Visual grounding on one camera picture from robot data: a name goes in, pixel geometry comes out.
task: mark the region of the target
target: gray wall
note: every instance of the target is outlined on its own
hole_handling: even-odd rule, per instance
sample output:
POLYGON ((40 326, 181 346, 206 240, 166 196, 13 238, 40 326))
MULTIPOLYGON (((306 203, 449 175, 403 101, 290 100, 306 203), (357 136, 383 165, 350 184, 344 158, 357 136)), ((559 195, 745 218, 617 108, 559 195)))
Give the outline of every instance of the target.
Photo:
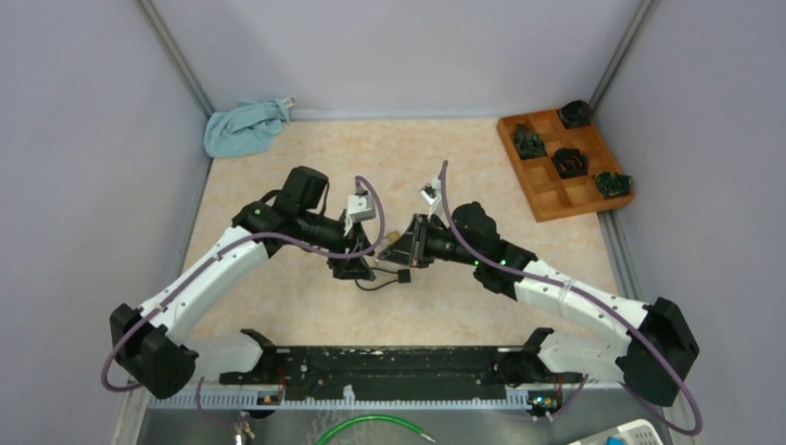
POLYGON ((0 443, 103 444, 108 317, 177 272, 204 118, 132 1, 43 3, 0 6, 0 443))
POLYGON ((499 115, 589 98, 638 2, 157 0, 219 109, 293 117, 499 115))
POLYGON ((783 443, 786 3, 664 2, 597 120, 639 194, 619 216, 651 299, 702 348, 710 443, 783 443))

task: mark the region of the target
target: folded towel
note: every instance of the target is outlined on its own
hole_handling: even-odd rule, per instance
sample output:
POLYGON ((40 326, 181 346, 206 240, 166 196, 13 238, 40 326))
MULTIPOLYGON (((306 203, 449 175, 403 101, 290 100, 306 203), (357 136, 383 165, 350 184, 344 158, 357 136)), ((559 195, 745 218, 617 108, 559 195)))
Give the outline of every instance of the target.
POLYGON ((212 158, 230 158, 270 149, 273 139, 289 122, 288 99, 240 102, 226 113, 213 113, 205 129, 205 151, 212 158))

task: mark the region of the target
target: wooden organizer box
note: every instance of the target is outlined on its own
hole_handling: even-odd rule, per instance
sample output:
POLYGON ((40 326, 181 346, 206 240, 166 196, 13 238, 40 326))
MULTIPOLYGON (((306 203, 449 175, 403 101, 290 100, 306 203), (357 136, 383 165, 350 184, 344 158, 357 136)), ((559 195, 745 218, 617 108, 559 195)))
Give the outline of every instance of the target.
POLYGON ((590 124, 565 129, 556 109, 517 114, 497 123, 502 143, 511 159, 529 207, 538 222, 596 211, 619 209, 633 200, 633 190, 623 197, 603 198, 592 177, 600 172, 622 173, 603 138, 590 124), (546 146, 546 157, 521 160, 513 145, 516 125, 536 131, 546 146), (562 147, 578 148, 589 159, 589 174, 562 179, 551 157, 562 147))

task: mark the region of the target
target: tabletop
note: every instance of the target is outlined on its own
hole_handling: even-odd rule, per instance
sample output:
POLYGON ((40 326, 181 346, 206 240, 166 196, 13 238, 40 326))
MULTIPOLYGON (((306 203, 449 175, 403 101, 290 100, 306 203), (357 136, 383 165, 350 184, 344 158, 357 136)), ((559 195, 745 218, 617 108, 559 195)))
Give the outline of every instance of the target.
MULTIPOLYGON (((414 213, 428 212, 419 190, 439 173, 443 159, 450 161, 452 208, 480 202, 504 239, 580 281, 616 292, 597 216, 535 222, 493 119, 291 122, 267 153, 213 161, 186 267, 243 206, 280 188, 298 165, 330 178, 328 216, 338 217, 360 174, 380 195, 386 231, 403 232, 414 213)), ((364 227, 374 239, 378 221, 364 227)), ((219 301, 194 337, 253 328, 277 345, 445 346, 520 345, 542 326, 588 333, 555 313, 488 292, 472 271, 435 261, 413 269, 409 284, 363 292, 333 279, 325 258, 284 247, 219 301)))

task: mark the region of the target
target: green cable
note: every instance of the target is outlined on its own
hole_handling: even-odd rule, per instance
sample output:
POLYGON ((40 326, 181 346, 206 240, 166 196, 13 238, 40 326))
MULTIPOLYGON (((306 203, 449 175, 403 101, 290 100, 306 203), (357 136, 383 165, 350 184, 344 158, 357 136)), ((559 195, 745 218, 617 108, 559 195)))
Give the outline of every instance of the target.
POLYGON ((340 424, 328 429, 327 432, 324 433, 319 438, 319 440, 314 442, 314 445, 324 445, 325 443, 329 442, 332 438, 334 438, 336 434, 340 433, 346 428, 369 421, 390 422, 398 426, 403 426, 411 430, 411 432, 419 435, 421 438, 426 439, 429 442, 437 443, 437 441, 432 439, 431 436, 424 433, 423 430, 420 429, 418 425, 410 422, 409 420, 404 420, 400 417, 396 417, 394 415, 387 415, 387 414, 365 414, 365 415, 359 415, 357 417, 352 417, 351 419, 345 420, 344 422, 341 422, 340 424))

